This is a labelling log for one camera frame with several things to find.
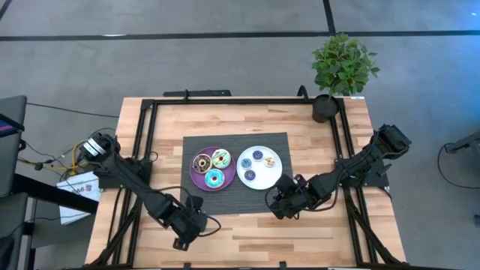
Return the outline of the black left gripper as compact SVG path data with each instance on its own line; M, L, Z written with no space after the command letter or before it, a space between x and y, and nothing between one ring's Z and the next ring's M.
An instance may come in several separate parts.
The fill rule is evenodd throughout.
M172 247L179 251L187 251L190 244L204 232L207 217L201 209L203 198L188 196L186 205L176 205L179 201L172 195L166 195L159 215L159 224L171 228L177 235Z

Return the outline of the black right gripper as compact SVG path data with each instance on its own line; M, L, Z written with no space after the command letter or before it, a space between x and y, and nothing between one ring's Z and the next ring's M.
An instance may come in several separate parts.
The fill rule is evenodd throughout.
M274 185L277 195L269 204L269 209L277 219L294 218L304 209L313 209L319 202L319 197L308 187L306 180L300 176L300 182L293 181L288 175L282 174Z

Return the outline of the large blue frosted donut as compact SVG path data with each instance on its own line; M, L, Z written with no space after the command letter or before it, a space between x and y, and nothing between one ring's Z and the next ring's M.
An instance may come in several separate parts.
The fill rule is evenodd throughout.
M225 176L220 169L210 169L205 174L205 184L208 188L218 189L224 185Z

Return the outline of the large chocolate sprinkle donut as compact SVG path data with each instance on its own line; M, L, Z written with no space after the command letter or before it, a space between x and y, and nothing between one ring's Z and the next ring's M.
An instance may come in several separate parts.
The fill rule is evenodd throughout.
M192 162L197 173L205 174L212 168L212 158L207 154L198 154Z

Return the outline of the large mint green donut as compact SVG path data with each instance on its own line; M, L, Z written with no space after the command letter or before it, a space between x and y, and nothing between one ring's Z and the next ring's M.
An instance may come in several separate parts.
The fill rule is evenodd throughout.
M224 148L215 150L211 156L212 164L218 169L225 169L230 165L231 154Z

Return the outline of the white round plate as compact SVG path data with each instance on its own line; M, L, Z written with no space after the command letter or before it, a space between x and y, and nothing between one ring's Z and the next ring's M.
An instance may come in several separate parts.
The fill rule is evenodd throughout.
M266 156L273 156L275 159L275 165L273 167L267 167L263 164L263 159L261 161L255 161L252 157L252 154L255 150L260 150L263 153L263 159ZM256 178L253 181L248 181L245 179L245 172L247 170L242 169L241 167L241 160L243 158L250 158L252 161L252 167L250 170L253 170L256 173ZM236 172L240 181L247 187L262 191L275 185L283 173L283 164L281 158L274 150L266 146L255 145L245 149L239 155L236 164Z

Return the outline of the purple round plate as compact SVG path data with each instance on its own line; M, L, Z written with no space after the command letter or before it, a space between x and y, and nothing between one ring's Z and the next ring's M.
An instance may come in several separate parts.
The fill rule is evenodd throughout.
M190 164L192 166L193 162L194 162L194 158L197 156L197 155L200 155L200 154L204 154L204 155L212 155L214 153L215 150L218 150L220 149L220 147L217 147L217 146L210 146L210 147L207 147L207 148L203 148L202 150L200 150L198 153L196 153ZM236 160L234 157L232 157L232 160L230 161L230 164L229 166L227 166L226 168L224 169L221 169L221 171L223 172L224 174L224 183L219 187L219 188L211 188L209 187L206 183L205 183L205 175L204 174L201 174L201 173L198 173L194 170L193 167L190 168L190 177L192 179L192 182L201 190L203 191L222 191L223 189L225 189L226 187L228 187L234 180L234 178L236 177Z

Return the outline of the dark grey woven placemat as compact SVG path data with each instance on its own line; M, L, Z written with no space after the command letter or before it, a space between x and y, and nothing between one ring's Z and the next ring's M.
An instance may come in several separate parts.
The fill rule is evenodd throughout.
M232 183L223 190L204 191L199 189L191 179L191 160L200 150L217 146L226 149L235 158L251 146L266 146L274 150L282 160L283 173L293 175L290 147L286 133L258 133L223 136L186 136L183 139L181 163L181 186L190 194L204 199L202 210L209 215L250 214L267 212L264 202L266 190L254 190L243 184L237 172Z

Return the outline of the white paper sheets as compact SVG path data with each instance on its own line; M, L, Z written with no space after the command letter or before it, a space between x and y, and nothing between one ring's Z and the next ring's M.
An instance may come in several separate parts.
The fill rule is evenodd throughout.
M101 198L101 189L99 188L99 178L93 172L84 172L60 181L56 184L58 189L68 191L76 195L98 202ZM90 214L85 211L79 211L64 206L59 207L61 216L61 225L69 225L80 219L88 217Z

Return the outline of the black power strip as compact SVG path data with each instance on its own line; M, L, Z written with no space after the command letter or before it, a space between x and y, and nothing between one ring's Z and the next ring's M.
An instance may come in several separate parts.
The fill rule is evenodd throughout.
M232 93L228 89L221 90L183 90L183 91L165 91L163 96L165 98L172 97L184 97L185 95L189 97L231 97Z

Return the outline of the green plant in black pot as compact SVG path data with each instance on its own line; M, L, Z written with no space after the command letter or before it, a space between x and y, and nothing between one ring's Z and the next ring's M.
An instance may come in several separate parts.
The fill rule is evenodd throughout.
M354 95L363 92L371 76L377 77L380 68L373 57L377 54L347 34L329 37L313 52L314 83L320 94L313 101L312 118L324 123L334 118L340 110L337 95Z

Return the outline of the grey metal stand foot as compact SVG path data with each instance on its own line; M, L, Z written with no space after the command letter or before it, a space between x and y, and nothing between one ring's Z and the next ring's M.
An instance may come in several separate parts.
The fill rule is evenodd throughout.
M475 155L480 155L480 130L469 136L459 139L457 142L448 143L445 151L455 154L458 150L470 148Z

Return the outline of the grey chair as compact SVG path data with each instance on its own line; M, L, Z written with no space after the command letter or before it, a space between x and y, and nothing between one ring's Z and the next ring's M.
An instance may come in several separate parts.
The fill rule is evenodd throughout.
M24 95L0 98L0 114L23 125L27 97ZM0 197L11 193L16 170L21 134L0 137Z

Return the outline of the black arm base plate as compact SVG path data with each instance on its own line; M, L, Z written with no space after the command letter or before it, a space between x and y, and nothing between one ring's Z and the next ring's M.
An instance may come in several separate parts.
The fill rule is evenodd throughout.
M147 185L150 183L152 163L128 158L125 162L122 161L121 164L125 165L133 174L140 177ZM120 188L122 186L121 182L105 169L97 168L93 170L93 173L99 178L99 188L109 189Z
M343 175L340 177L340 183L350 188L361 186L370 186L384 188L389 186L389 180L386 171L391 164L385 165L382 160L373 162L362 161L353 165L347 163L346 159L336 163L336 167L343 169Z

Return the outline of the black aluminium table frame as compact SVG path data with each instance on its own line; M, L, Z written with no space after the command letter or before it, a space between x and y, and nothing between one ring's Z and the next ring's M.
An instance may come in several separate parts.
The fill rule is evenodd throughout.
M374 131L365 102L337 99L339 112L324 124L312 118L313 100L300 97L129 97L116 135L123 157L153 158L149 185L177 200L185 137L286 133L292 176L331 172L358 154ZM391 200L375 187L338 188L321 205L277 219L268 210L208 214L205 235L188 250L148 214L135 193L101 194L86 263L92 269L312 269L408 268Z

